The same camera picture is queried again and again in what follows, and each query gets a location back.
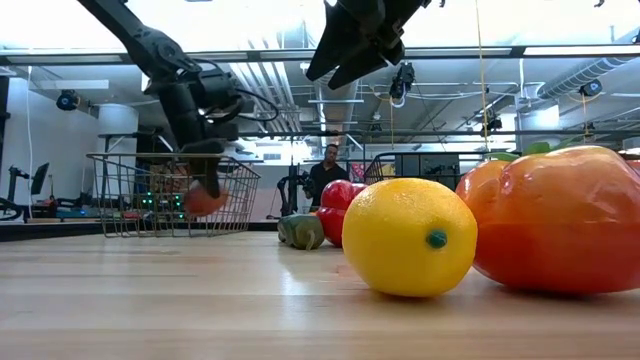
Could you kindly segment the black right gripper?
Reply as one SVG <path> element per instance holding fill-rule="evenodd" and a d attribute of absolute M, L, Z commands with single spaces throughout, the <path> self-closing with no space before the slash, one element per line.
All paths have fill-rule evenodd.
<path fill-rule="evenodd" d="M 325 3 L 326 22 L 306 71 L 310 81 L 333 72 L 332 90 L 363 76 L 397 65 L 404 57 L 404 25 L 431 0 L 339 0 Z M 365 39 L 378 49 L 368 46 Z"/>

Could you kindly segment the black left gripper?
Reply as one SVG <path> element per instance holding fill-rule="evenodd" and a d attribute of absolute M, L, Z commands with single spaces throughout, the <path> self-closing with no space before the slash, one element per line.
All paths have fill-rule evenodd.
<path fill-rule="evenodd" d="M 220 141 L 238 139 L 232 120 L 244 106 L 234 78 L 217 68 L 167 77 L 159 81 L 159 100 L 192 177 L 219 198 Z"/>

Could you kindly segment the dark red apple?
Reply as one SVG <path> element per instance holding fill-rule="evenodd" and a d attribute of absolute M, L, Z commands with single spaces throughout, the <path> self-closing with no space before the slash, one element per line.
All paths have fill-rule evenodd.
<path fill-rule="evenodd" d="M 227 203 L 228 197 L 228 191 L 221 188 L 220 195 L 214 198 L 199 181 L 194 180 L 184 196 L 184 207 L 189 215 L 204 217 L 221 209 Z"/>

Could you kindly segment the long dark green pepper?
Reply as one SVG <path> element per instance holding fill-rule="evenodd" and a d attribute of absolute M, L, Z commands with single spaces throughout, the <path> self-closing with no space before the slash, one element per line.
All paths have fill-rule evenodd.
<path fill-rule="evenodd" d="M 277 223 L 278 238 L 285 245 L 298 250 L 315 250 L 325 240 L 322 223 L 313 214 L 292 214 Z"/>

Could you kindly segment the yellow lemon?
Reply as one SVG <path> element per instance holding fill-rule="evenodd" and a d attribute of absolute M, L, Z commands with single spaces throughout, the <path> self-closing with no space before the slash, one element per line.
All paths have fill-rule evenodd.
<path fill-rule="evenodd" d="M 478 225 L 448 187 L 420 178 L 366 187 L 349 205 L 343 252 L 357 275 L 388 295 L 427 298 L 455 288 L 471 268 Z"/>

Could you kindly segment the orange bell pepper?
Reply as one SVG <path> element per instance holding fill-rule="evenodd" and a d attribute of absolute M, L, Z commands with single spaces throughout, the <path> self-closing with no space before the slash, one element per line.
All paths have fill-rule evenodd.
<path fill-rule="evenodd" d="M 478 225 L 474 268 L 504 286 L 591 295 L 640 289 L 640 172 L 575 146 L 488 160 L 456 188 Z"/>

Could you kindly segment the person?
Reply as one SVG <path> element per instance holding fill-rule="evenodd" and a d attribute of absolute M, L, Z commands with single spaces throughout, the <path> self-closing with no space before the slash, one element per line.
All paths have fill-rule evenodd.
<path fill-rule="evenodd" d="M 329 183 L 335 180 L 349 181 L 347 171 L 337 164 L 338 150 L 339 147 L 336 144 L 329 144 L 326 147 L 324 159 L 311 168 L 310 177 L 314 183 L 312 207 L 320 206 L 322 192 Z"/>

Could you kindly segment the large red bell pepper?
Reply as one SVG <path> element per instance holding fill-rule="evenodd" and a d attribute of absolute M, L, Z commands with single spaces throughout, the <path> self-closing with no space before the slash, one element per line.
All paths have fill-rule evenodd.
<path fill-rule="evenodd" d="M 320 207 L 315 215 L 322 224 L 325 238 L 335 247 L 342 247 L 343 222 L 347 209 L 366 187 L 363 183 L 335 180 L 324 188 Z"/>

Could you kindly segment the black background monitor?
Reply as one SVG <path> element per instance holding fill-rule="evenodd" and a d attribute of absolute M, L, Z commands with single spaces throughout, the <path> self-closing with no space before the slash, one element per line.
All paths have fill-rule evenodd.
<path fill-rule="evenodd" d="M 46 179 L 47 173 L 49 169 L 49 163 L 44 163 L 39 166 L 35 172 L 35 174 L 31 177 L 31 187 L 30 194 L 31 195 L 39 195 L 42 191 L 42 187 L 44 185 L 44 181 Z"/>

